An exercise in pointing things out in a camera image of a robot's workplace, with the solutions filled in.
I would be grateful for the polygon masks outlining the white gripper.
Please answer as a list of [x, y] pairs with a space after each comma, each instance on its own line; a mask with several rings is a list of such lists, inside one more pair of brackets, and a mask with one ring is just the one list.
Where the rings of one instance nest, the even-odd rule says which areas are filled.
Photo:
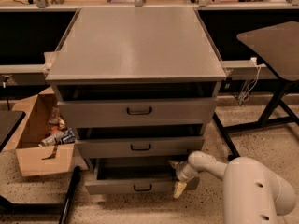
[[177, 199], [186, 189], [186, 182], [194, 179], [198, 175], [198, 171], [195, 170], [187, 161], [181, 161], [180, 163], [178, 163], [178, 161], [169, 160], [168, 163], [173, 169], [176, 170], [178, 181], [175, 183], [173, 197]]

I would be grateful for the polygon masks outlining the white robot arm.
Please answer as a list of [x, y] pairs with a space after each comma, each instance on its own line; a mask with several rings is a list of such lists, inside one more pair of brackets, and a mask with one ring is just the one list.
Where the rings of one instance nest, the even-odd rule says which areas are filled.
[[292, 185], [251, 158], [238, 157], [224, 163], [194, 151], [187, 160], [171, 161], [170, 165], [176, 171], [176, 198], [201, 172], [222, 181], [223, 224], [278, 224], [278, 217], [288, 215], [296, 206]]

